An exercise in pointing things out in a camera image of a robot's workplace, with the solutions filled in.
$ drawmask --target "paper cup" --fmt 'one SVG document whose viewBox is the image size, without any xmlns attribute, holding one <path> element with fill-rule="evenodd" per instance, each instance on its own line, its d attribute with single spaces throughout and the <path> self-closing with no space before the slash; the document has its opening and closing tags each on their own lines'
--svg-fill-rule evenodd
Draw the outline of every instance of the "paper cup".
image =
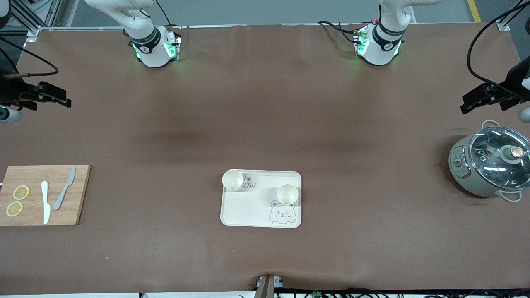
<svg viewBox="0 0 530 298">
<path fill-rule="evenodd" d="M 290 184 L 285 184 L 278 188 L 276 196 L 278 197 L 278 201 L 280 203 L 284 205 L 291 205 L 298 200 L 298 189 Z"/>
<path fill-rule="evenodd" d="M 223 175 L 223 186 L 232 191 L 240 190 L 243 186 L 243 174 L 237 170 L 228 170 Z"/>
</svg>

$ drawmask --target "yellow floor line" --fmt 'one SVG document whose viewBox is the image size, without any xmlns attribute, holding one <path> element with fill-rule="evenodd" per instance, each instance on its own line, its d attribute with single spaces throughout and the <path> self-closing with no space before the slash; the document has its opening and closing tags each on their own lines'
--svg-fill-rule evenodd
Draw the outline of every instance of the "yellow floor line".
<svg viewBox="0 0 530 298">
<path fill-rule="evenodd" d="M 473 21 L 482 22 L 480 20 L 479 11 L 476 9 L 475 0 L 467 0 L 467 4 L 469 5 L 469 9 L 471 10 L 471 15 L 473 16 Z"/>
</svg>

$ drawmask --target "wooden cutting board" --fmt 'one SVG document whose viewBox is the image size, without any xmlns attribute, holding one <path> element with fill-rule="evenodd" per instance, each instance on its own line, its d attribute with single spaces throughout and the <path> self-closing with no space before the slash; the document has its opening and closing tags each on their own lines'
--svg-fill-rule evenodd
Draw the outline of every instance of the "wooden cutting board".
<svg viewBox="0 0 530 298">
<path fill-rule="evenodd" d="M 74 183 L 66 191 L 61 208 L 54 210 L 54 204 L 63 190 L 72 168 L 76 168 Z M 48 203 L 51 205 L 47 225 L 76 225 L 89 181 L 89 165 L 14 165 L 7 168 L 0 191 L 0 226 L 44 225 L 41 183 L 48 181 Z M 30 188 L 27 198 L 21 200 L 22 212 L 13 217 L 6 213 L 9 203 L 15 201 L 13 191 L 20 185 Z"/>
</svg>

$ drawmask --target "tray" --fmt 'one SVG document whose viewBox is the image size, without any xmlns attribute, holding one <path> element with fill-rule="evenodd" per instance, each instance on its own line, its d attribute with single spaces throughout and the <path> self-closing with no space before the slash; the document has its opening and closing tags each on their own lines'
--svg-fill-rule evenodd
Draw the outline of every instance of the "tray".
<svg viewBox="0 0 530 298">
<path fill-rule="evenodd" d="M 231 191 L 223 187 L 221 203 L 223 224 L 283 229 L 295 229 L 300 226 L 302 223 L 302 176 L 299 173 L 238 171 L 243 174 L 245 181 L 241 190 Z M 286 206 L 278 202 L 276 191 L 284 184 L 291 184 L 298 189 L 299 198 L 293 205 Z"/>
</svg>

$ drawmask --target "knife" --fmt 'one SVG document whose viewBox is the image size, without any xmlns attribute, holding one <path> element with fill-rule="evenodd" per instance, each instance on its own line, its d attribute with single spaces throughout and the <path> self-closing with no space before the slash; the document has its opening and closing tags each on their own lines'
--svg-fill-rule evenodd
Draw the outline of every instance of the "knife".
<svg viewBox="0 0 530 298">
<path fill-rule="evenodd" d="M 48 204 L 48 182 L 43 181 L 40 186 L 42 188 L 42 202 L 44 205 L 44 224 L 48 224 L 51 212 L 51 206 Z"/>
<path fill-rule="evenodd" d="M 63 191 L 57 198 L 57 201 L 55 201 L 54 210 L 59 210 L 59 208 L 61 208 L 61 204 L 63 203 L 63 199 L 65 198 L 66 190 L 68 189 L 68 187 L 72 185 L 72 183 L 74 183 L 74 178 L 75 178 L 75 167 L 72 169 L 70 173 L 70 177 L 68 177 L 68 180 L 66 180 L 65 188 L 63 188 Z"/>
</svg>

